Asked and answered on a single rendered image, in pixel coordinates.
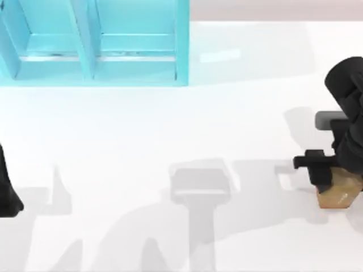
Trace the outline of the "light blue rack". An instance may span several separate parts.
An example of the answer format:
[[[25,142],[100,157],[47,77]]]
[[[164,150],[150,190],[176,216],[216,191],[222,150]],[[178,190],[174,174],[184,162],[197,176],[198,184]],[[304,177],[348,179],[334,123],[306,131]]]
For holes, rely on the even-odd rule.
[[[0,0],[0,86],[186,86],[190,0]]]

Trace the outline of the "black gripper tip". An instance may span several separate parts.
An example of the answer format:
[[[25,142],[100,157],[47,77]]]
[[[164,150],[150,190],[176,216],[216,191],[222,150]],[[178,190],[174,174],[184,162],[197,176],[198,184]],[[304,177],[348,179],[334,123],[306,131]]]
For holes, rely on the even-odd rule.
[[[14,218],[23,210],[24,204],[12,186],[0,144],[0,218]]]

